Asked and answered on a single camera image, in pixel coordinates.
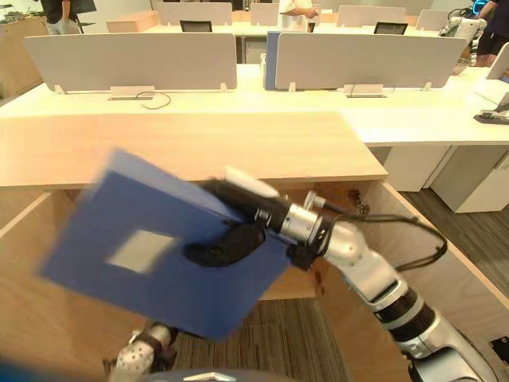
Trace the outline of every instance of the gray carpet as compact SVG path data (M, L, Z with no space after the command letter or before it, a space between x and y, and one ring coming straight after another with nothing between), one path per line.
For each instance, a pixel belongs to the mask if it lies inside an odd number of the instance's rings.
M454 213L431 189L401 194L509 297L509 207Z
M227 342L180 335L176 349L175 368L247 368L303 382L351 380L313 298L260 302Z

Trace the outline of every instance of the black chair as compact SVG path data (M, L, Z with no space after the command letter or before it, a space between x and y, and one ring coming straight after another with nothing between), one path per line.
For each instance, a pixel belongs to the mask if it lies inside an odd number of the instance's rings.
M398 22L377 22L375 34L405 34L408 24Z
M181 20L182 32L211 32L211 21Z

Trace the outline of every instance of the white label on folder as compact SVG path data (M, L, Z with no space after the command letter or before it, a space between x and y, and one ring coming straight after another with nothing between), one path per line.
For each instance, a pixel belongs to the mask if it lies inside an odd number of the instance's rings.
M175 237L138 230L107 261L137 273L148 273L169 246L178 243Z

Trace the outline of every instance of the black cable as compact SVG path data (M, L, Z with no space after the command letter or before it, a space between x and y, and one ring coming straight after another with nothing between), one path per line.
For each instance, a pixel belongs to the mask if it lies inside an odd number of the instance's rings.
M166 93L163 93L163 92L152 92L152 91L139 92L139 93L138 93L138 94L134 97L134 99L138 99L138 97L139 97L140 95L142 95L142 94L147 94L147 93L148 93L148 94L154 94L154 95L156 95L156 94L161 94L161 95L165 96L165 97L168 99L168 101L167 101L164 105L157 106L157 107L150 107L150 106L142 105L142 107L144 107L145 109L149 109L149 110L157 110L157 109L161 109L161 108L163 108L163 107L165 107L165 106L170 105L170 104L171 104L171 102L172 102L171 97L170 97L169 95L167 95Z
M331 205L335 206L333 203L328 202L328 207L331 209ZM440 246L436 247L435 253L433 253L430 256L422 257L417 260L409 261L407 263L401 264L397 266L395 269L398 272L404 272L409 271L411 269L417 269L421 267L427 267L430 264L433 264L437 262L446 252L448 249L448 241L438 230L436 230L433 227L430 227L429 225L421 223L416 216L414 217L406 217L402 215L368 215L368 216L356 216L356 215L339 215L336 216L334 219L332 219L332 222L330 224L330 229L326 233L326 237L324 238L324 242L326 245L324 246L324 250L319 253L319 255L323 255L328 248L328 244L330 242L331 236L332 236L332 230L334 229L334 224L336 224L340 220L346 220L346 221L353 221L353 222L362 222L362 223L368 223L368 224L374 224L374 223L405 223L410 224L415 227L419 227L420 229L423 229L427 231L429 234L436 236L438 239L441 240L442 244Z

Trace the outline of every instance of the white desk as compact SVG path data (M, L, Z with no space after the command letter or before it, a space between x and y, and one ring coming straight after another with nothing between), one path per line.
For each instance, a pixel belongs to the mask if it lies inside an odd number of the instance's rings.
M258 65L237 66L238 87L228 92L171 92L172 103L147 110L141 103L110 101L108 93L58 95L42 84L0 108L0 118L19 115L167 114L257 111L338 111L368 146L509 144L509 129L472 117L495 104L473 94L485 69L468 68L442 89L388 90L386 98L349 99L342 91L266 92Z

